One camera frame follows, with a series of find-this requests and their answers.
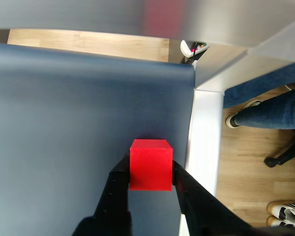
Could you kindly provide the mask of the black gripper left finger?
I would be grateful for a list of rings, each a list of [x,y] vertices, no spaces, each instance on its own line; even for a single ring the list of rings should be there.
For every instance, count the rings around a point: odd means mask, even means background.
[[[92,216],[84,218],[74,236],[131,236],[132,218],[128,209],[130,158],[125,155],[110,171]]]

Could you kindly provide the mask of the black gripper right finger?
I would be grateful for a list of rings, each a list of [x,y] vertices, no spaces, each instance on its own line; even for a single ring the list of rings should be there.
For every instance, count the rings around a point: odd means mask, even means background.
[[[293,227],[252,227],[232,213],[175,161],[173,186],[191,236],[295,236]]]

